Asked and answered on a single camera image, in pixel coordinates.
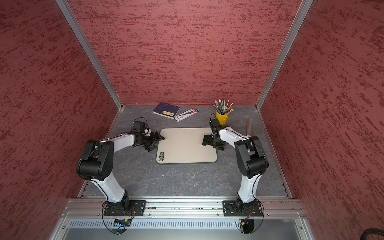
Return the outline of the beige green-edged cutting board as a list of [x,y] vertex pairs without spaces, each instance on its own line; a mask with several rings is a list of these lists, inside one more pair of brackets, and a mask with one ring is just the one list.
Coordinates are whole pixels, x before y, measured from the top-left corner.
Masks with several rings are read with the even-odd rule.
[[206,164],[218,160],[217,150],[204,146],[205,135],[212,133],[210,128],[167,128],[160,135],[156,162],[166,164]]

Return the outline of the knife with cream handle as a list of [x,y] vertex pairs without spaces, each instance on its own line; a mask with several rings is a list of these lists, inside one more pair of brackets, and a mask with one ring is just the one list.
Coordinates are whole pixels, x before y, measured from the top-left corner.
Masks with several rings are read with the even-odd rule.
[[254,135],[253,125],[252,125],[252,120],[251,119],[247,119],[246,131],[247,131],[247,135],[248,136],[253,136]]

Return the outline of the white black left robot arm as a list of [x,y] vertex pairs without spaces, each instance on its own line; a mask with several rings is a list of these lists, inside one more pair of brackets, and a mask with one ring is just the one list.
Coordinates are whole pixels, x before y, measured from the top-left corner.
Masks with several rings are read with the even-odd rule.
[[79,177],[92,182],[106,198],[105,206],[117,214],[126,214],[133,207],[128,192],[113,174],[114,153],[128,147],[143,147],[150,152],[165,138],[158,132],[122,133],[104,140],[88,140],[78,162]]

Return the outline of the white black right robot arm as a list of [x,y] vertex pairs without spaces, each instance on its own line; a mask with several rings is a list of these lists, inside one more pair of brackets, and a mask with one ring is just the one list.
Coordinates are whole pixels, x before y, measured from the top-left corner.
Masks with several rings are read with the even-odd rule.
[[237,166],[242,174],[241,186],[237,192],[236,209],[241,214],[250,213],[257,206],[256,191],[262,175],[269,167],[259,137],[251,124],[243,135],[229,126],[212,127],[212,133],[204,135],[203,146],[212,146],[223,151],[226,145],[235,149]]

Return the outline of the yellow metal pencil bucket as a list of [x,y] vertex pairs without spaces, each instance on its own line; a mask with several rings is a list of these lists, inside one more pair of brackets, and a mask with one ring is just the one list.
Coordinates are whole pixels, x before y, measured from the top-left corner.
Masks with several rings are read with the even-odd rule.
[[216,111],[216,118],[218,119],[221,125],[225,125],[229,119],[229,113],[221,114]]

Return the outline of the white red pencil box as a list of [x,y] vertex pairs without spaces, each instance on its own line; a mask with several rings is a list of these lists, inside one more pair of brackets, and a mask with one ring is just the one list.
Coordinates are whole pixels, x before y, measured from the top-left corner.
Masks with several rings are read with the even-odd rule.
[[190,110],[188,110],[188,111],[186,111],[186,112],[184,112],[184,113],[182,113],[182,114],[180,114],[180,115],[175,116],[174,119],[175,119],[177,122],[180,122],[180,121],[182,121],[182,120],[184,120],[184,119],[186,119],[186,118],[189,118],[189,117],[191,117],[191,116],[197,114],[198,112],[199,112],[199,111],[198,111],[197,109],[192,108],[192,109],[190,109]]

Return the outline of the dark purple book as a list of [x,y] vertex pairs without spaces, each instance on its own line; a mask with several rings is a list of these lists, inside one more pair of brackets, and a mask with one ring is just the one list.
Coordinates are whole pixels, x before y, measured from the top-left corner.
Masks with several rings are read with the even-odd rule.
[[159,103],[153,110],[153,114],[173,119],[177,115],[179,110],[180,107],[178,106],[166,103]]

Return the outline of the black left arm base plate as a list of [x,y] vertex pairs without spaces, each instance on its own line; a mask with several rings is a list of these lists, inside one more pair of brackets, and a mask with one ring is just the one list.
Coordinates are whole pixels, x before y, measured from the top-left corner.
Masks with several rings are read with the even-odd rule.
[[127,202],[110,203],[106,202],[103,206],[104,217],[115,217],[115,216],[143,216],[145,207],[145,200],[129,200]]

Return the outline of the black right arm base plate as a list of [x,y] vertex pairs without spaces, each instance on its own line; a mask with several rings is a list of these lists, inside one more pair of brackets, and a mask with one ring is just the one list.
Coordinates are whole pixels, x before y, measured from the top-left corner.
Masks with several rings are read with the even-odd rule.
[[263,207],[259,200],[243,203],[240,199],[236,201],[223,201],[223,212],[225,217],[262,217]]

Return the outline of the aluminium front rail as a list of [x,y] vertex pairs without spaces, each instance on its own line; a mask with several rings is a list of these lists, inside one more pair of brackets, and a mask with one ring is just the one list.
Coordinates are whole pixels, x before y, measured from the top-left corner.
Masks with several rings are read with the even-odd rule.
[[291,220],[300,240],[312,240],[307,216],[299,200],[259,198],[241,213],[231,197],[134,197],[128,211],[115,211],[98,197],[69,200],[51,239],[62,240],[70,229],[123,230],[188,229],[236,230],[268,220]]

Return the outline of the aluminium corner post left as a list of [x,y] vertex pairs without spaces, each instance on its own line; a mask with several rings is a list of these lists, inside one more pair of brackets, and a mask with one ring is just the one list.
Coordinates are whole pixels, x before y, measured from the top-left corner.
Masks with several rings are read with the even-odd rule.
[[88,56],[89,60],[91,61],[94,69],[96,70],[97,74],[99,75],[100,79],[102,80],[108,93],[110,94],[111,98],[113,99],[114,103],[116,104],[118,110],[120,111],[123,108],[123,103],[120,100],[118,94],[116,93],[116,91],[115,91],[111,81],[109,80],[105,70],[103,69],[102,64],[100,63],[96,53],[92,49],[91,44],[89,43],[84,31],[82,30],[78,20],[76,19],[75,14],[73,13],[68,1],[56,0],[56,3],[58,5],[58,7],[60,8],[62,14],[64,15],[65,19],[67,20],[68,24],[70,25],[76,38],[80,42],[80,44],[81,44],[82,48],[84,49],[86,55]]

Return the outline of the aluminium corner post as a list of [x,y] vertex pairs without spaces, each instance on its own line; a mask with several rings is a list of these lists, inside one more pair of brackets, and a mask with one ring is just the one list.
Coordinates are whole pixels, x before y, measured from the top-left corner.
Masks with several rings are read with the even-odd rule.
[[264,101],[266,100],[267,98],[267,95],[280,71],[280,68],[282,67],[285,59],[286,59],[286,56],[287,54],[289,53],[290,51],[290,48],[304,22],[304,19],[308,13],[308,11],[310,10],[310,7],[313,3],[313,0],[302,0],[301,1],[301,4],[298,8],[298,11],[295,15],[295,18],[292,22],[292,25],[287,33],[287,36],[284,40],[284,43],[282,45],[282,48],[278,54],[278,57],[276,59],[276,62],[271,70],[271,73],[267,79],[267,82],[262,90],[262,93],[258,99],[258,102],[256,104],[256,109],[258,112],[261,111],[262,109],[262,105],[264,103]]
[[88,56],[89,60],[91,61],[94,69],[96,70],[97,74],[99,75],[100,79],[102,80],[108,93],[110,94],[111,98],[113,99],[114,103],[116,104],[118,110],[120,111],[123,108],[123,103],[120,100],[118,94],[116,93],[116,91],[115,91],[111,81],[109,80],[105,70],[103,69],[102,64],[100,63],[96,53],[92,49],[91,44],[89,43],[84,31],[82,30],[78,20],[76,19],[75,14],[73,13],[68,1],[56,0],[56,3],[58,5],[58,7],[60,8],[62,14],[64,15],[65,19],[67,20],[68,24],[70,25],[76,38],[80,42],[80,44],[81,44],[82,48],[84,49],[86,55]]

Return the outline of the aluminium corner post right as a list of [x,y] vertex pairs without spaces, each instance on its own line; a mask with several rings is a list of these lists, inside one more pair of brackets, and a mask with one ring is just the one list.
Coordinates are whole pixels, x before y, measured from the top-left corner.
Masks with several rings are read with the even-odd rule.
[[261,111],[262,109],[262,105],[264,103],[264,101],[266,100],[267,98],[267,95],[280,71],[280,68],[282,67],[285,59],[286,59],[286,56],[287,54],[289,53],[290,51],[290,48],[304,22],[304,19],[308,13],[308,11],[310,10],[310,7],[313,3],[313,0],[302,0],[301,1],[301,4],[298,8],[298,11],[295,15],[295,18],[292,22],[292,25],[287,33],[287,36],[284,40],[284,43],[282,45],[282,48],[278,54],[278,57],[276,59],[276,62],[271,70],[271,73],[267,79],[267,82],[262,90],[262,93],[258,99],[258,102],[256,104],[256,109],[258,112]]

